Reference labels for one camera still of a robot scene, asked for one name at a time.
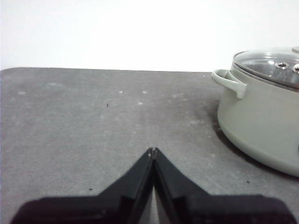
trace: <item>pot rim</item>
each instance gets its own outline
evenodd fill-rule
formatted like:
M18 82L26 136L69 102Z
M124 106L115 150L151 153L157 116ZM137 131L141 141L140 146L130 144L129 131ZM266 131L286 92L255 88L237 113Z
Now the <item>pot rim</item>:
M257 79L261 82L264 82L264 83L267 83L267 84L270 84L270 85L273 85L273 86L276 86L276 87L279 87L279 88L282 88L282 89L285 89L285 90L290 90L290 91L293 91L293 92L298 92L299 93L299 88L293 88L293 87L290 87L290 86L286 86L286 85L283 85L283 84L279 84L279 83L275 83L273 81L270 81L268 79L265 79L265 78L261 78L259 76L256 76L246 70L244 70L243 68L240 68L236 63L233 62L233 67L235 69L237 69L239 72L243 73L244 75L247 75L251 78L254 78L254 79Z
M291 84L291 83L287 83L287 82L283 82L283 81L277 81L275 82L273 79L271 78L267 78L265 77L262 73L250 70L250 69L245 69L244 67L242 67L241 65L239 65L236 61L235 61L235 57L241 53L244 53L246 51L241 51L239 53L236 53L233 57L233 66L234 68L236 68L237 70L239 70L240 72L244 73L247 76L250 76L252 78L255 78L259 81L262 81L264 83L268 83L270 85L274 85L286 90L291 90L294 92L299 92L299 86L296 84Z

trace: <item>white wall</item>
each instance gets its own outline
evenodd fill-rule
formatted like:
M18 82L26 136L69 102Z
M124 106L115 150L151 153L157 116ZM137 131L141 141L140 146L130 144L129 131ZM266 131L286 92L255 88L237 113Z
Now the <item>white wall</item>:
M299 45L299 0L2 0L1 69L210 71Z

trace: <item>gray table surface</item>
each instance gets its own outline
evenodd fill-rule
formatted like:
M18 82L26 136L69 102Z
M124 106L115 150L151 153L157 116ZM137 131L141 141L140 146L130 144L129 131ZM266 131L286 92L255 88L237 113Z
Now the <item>gray table surface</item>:
M299 178L230 143L221 92L207 72L1 71L1 223L28 200L98 194L150 146L210 194L278 197L299 220Z

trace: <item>pot handle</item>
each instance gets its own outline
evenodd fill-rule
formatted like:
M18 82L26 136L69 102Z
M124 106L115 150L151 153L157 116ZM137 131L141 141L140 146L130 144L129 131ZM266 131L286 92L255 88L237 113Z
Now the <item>pot handle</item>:
M213 71L212 79L219 85L235 91L238 99L243 99L247 85L234 77L229 70L219 69Z

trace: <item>glass lid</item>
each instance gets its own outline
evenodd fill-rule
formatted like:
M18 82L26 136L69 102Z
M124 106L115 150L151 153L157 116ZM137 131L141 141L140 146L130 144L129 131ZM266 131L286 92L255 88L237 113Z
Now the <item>glass lid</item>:
M234 64L263 79L299 89L299 46L244 51L234 56Z

